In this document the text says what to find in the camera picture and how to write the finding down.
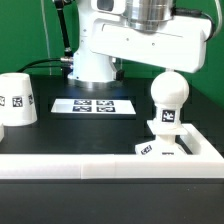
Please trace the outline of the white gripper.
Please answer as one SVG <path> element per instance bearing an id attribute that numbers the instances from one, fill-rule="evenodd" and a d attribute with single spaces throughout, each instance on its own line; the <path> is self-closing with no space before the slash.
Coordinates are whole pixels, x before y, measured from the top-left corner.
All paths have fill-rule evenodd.
<path id="1" fill-rule="evenodd" d="M 203 66 L 211 22 L 174 15 L 171 7 L 172 0 L 91 0 L 90 49 L 111 56 L 113 81 L 122 81 L 125 74 L 114 57 L 189 73 Z"/>

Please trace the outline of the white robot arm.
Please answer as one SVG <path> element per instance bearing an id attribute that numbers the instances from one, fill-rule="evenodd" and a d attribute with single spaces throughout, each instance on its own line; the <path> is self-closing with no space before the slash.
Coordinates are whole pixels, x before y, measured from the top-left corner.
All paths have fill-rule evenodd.
<path id="1" fill-rule="evenodd" d="M 194 73 L 205 60 L 213 25 L 174 0 L 76 0 L 79 48 L 68 80 L 85 88 L 123 79 L 117 59 Z"/>

